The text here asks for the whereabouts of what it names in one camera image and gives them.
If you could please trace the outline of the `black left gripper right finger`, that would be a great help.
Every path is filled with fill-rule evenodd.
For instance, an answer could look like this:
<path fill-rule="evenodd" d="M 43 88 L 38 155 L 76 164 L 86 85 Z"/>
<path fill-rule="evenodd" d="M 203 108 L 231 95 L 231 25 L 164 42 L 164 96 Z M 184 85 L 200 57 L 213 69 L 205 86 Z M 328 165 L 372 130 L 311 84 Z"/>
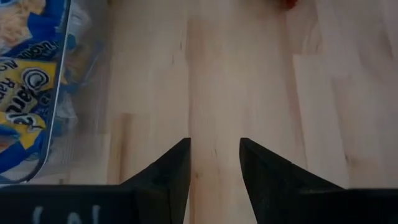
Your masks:
<path fill-rule="evenodd" d="M 344 189 L 249 138 L 239 159 L 258 223 L 397 223 L 397 189 Z"/>

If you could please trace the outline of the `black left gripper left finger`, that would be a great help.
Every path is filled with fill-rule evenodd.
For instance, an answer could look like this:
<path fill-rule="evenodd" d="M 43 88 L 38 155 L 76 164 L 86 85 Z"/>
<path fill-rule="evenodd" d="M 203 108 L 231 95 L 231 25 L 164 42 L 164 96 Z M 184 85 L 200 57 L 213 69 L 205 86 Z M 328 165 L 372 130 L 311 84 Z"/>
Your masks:
<path fill-rule="evenodd" d="M 9 185 L 1 223 L 183 223 L 191 180 L 189 138 L 119 185 Z"/>

